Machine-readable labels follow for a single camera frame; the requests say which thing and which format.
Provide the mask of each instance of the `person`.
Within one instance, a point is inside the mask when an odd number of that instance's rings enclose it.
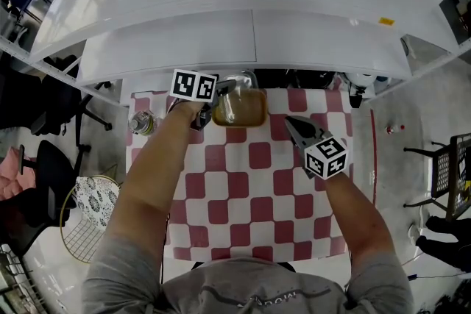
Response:
[[[344,174],[326,185],[352,255],[346,293],[320,276],[248,257],[205,263],[160,285],[166,219],[201,107],[178,104],[132,164],[82,286],[84,313],[412,313],[385,222]]]
[[[471,272],[471,218],[446,221],[444,218],[430,216],[427,208],[420,207],[420,224],[412,223],[408,229],[411,243],[424,253],[440,259],[463,272]],[[439,242],[428,240],[420,235],[427,228],[435,233],[454,235],[458,242]]]

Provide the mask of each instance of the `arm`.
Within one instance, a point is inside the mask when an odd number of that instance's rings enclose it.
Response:
[[[374,254],[394,253],[389,230],[375,206],[343,173],[326,181],[327,197],[352,253],[352,269]]]
[[[142,148],[129,170],[105,237],[132,241],[160,266],[166,219],[183,168],[190,123],[203,103],[178,104]]]

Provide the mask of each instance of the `concrete floor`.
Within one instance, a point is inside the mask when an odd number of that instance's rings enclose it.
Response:
[[[119,86],[112,89],[117,96]],[[420,255],[407,238],[410,223],[418,220],[417,209],[404,209],[403,203],[423,197],[427,190],[428,164],[425,157],[403,152],[403,147],[431,148],[430,141],[447,143],[450,136],[470,130],[471,112],[467,112],[471,96],[471,65],[455,60],[443,68],[424,76],[387,96],[363,104],[353,112],[355,183],[373,200],[373,182],[377,177],[376,206],[386,220],[394,238],[397,254],[407,274],[419,276],[443,276],[456,274],[454,268],[426,255]],[[113,131],[106,132],[101,125],[85,117],[82,143],[92,145],[85,156],[82,175],[99,174],[117,164],[116,179],[121,182],[125,175],[125,132],[127,110],[92,100],[90,109],[113,123]],[[377,140],[377,171],[374,170],[372,139],[373,110]],[[389,124],[404,124],[403,132],[387,135]],[[57,145],[70,159],[75,160],[74,122],[68,125],[65,136],[47,135],[43,138]],[[4,143],[26,147],[29,156],[35,156],[43,138],[32,136],[27,129],[10,132]],[[443,215],[431,207],[431,212]],[[80,214],[73,213],[68,226],[79,221]],[[436,239],[451,240],[451,236]],[[80,313],[80,284],[87,266],[74,260],[64,249],[58,228],[46,229],[32,245],[25,258],[33,270],[32,277],[38,282],[52,313]],[[189,271],[193,263],[166,259],[165,280]],[[298,271],[318,274],[347,283],[350,277],[350,261],[347,254],[320,260],[293,263]],[[421,279],[411,282],[416,308],[431,307],[444,293],[452,292],[458,278]]]

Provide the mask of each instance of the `hand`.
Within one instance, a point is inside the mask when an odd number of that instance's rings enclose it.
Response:
[[[204,102],[185,101],[177,104],[174,109],[183,111],[186,115],[190,117],[191,121],[194,121],[203,106],[205,106]]]

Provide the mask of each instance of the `small bottle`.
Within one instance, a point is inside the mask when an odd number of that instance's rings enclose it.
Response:
[[[148,136],[152,134],[159,124],[150,111],[138,111],[128,122],[128,127],[134,134]]]
[[[398,126],[396,124],[393,124],[391,126],[386,127],[386,133],[388,135],[394,134],[394,133],[399,132],[399,131],[404,131],[405,128],[406,128],[406,126],[404,126],[403,124],[401,124],[400,126]]]

